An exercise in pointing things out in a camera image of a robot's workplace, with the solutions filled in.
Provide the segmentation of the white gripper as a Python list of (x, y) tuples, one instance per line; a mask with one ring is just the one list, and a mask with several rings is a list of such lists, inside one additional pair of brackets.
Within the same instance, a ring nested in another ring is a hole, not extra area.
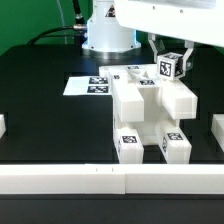
[(114, 1), (121, 26), (149, 33), (154, 62), (164, 50), (159, 35), (187, 40), (182, 58), (184, 73), (192, 68), (193, 42), (224, 47), (224, 0)]

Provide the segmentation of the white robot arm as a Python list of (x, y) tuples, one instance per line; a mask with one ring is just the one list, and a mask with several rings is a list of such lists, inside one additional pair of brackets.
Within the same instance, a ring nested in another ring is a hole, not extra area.
[(185, 41), (178, 67), (154, 57), (162, 75), (181, 77), (196, 43), (224, 47), (224, 0), (93, 0), (83, 49), (103, 57), (129, 52), (140, 47), (138, 31), (148, 34), (155, 52), (158, 35)]

